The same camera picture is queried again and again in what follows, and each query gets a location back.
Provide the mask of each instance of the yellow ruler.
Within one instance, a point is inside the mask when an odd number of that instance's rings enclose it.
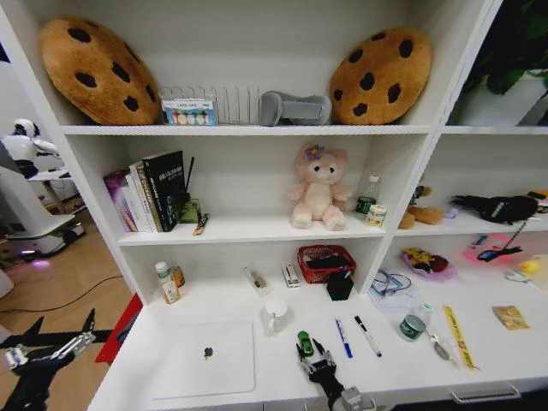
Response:
[[[479,370],[479,368],[475,366],[474,362],[472,361],[472,355],[470,355],[470,352],[468,351],[468,346],[466,345],[466,342],[464,341],[464,336],[462,335],[461,328],[459,327],[459,323],[455,318],[453,309],[449,306],[443,306],[443,307],[445,311],[445,317],[447,318],[447,322],[449,323],[449,327],[451,328],[451,331],[453,331],[453,337],[456,339],[456,344],[457,344],[457,347],[459,348],[459,353],[461,353],[462,362],[468,368],[471,368],[473,370]]]

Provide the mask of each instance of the white mug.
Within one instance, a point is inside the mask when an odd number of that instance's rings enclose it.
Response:
[[[266,329],[271,334],[280,332],[287,323],[288,305],[284,300],[272,298],[265,303],[264,316]]]

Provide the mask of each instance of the apple logo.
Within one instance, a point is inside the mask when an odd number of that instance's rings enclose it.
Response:
[[[204,358],[207,360],[209,357],[211,357],[213,355],[213,348],[211,347],[206,347],[204,349]]]

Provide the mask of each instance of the cookie pillow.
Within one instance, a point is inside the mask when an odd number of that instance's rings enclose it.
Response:
[[[63,17],[40,33],[45,69],[54,86],[95,122],[153,124],[158,88],[145,64],[108,28]]]
[[[410,27],[389,28],[355,47],[331,78],[332,117],[342,124],[386,124],[417,101],[432,47]]]

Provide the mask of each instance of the white robot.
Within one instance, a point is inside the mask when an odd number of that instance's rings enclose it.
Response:
[[[59,151],[40,138],[36,124],[25,119],[16,120],[14,133],[1,142],[0,218],[11,231],[9,240],[20,253],[61,251],[85,231],[71,214],[50,214],[27,182],[38,172],[34,166],[37,156],[58,158]]]

